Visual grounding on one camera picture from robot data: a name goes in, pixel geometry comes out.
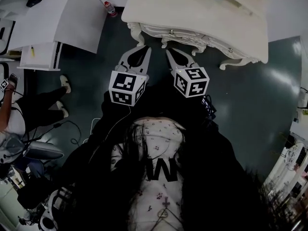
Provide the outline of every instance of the white ornate nightstand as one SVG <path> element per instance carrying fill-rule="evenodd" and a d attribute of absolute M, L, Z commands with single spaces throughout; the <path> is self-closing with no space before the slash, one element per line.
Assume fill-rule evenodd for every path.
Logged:
<path fill-rule="evenodd" d="M 267 22 L 260 0 L 128 0 L 122 14 L 138 46 L 141 32 L 195 46 L 192 55 L 207 46 L 231 59 L 221 63 L 242 66 L 268 61 Z"/>

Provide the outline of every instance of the black hair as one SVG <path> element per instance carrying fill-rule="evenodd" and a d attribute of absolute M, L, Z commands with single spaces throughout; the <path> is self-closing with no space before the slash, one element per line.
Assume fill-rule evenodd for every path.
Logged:
<path fill-rule="evenodd" d="M 120 130 L 114 129 L 97 150 L 88 148 L 90 163 L 86 157 L 82 175 L 70 187 L 70 200 L 58 220 L 60 231 L 134 229 L 129 211 L 145 178 L 148 148 L 138 126 L 130 125 L 123 135 Z M 202 124 L 181 132 L 175 157 L 183 177 L 180 219 L 185 231 L 290 230 L 286 212 L 274 208 L 277 199 L 270 201 L 258 177 L 243 170 L 217 129 Z M 111 171 L 112 149 L 120 143 L 123 159 Z"/>

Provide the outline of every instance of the drawer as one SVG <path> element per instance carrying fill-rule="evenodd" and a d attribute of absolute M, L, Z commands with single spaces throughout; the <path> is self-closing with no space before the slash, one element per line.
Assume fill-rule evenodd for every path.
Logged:
<path fill-rule="evenodd" d="M 145 24 L 140 24 L 141 29 L 153 36 L 153 37 L 182 37 L 182 36 L 191 36 L 195 38 L 202 38 L 204 34 L 184 30 L 184 29 L 176 29 L 170 27 L 159 27 L 159 26 L 150 26 Z"/>
<path fill-rule="evenodd" d="M 212 38 L 209 36 L 204 36 L 202 38 L 202 41 L 204 41 L 210 47 L 217 48 L 218 50 L 220 50 L 222 53 L 224 53 L 226 56 L 230 58 L 242 59 L 242 58 L 250 57 L 219 39 Z"/>
<path fill-rule="evenodd" d="M 60 42 L 53 42 L 23 47 L 19 68 L 59 71 L 58 65 L 62 45 Z"/>

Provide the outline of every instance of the person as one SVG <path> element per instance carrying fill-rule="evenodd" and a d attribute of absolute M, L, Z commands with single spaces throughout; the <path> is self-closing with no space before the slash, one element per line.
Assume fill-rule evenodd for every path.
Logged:
<path fill-rule="evenodd" d="M 146 87 L 134 107 L 105 93 L 103 117 L 56 181 L 69 192 L 61 196 L 57 230 L 290 227 L 236 160 L 204 97 L 186 99 L 172 83 Z"/>
<path fill-rule="evenodd" d="M 60 81 L 59 89 L 39 95 L 23 96 L 12 103 L 16 83 L 9 80 L 0 108 L 0 144 L 10 133 L 22 138 L 25 133 L 37 127 L 48 126 L 68 117 L 68 111 L 59 99 L 66 93 L 71 93 L 71 87 L 64 75 L 60 76 Z M 58 110 L 49 110 L 55 103 Z"/>

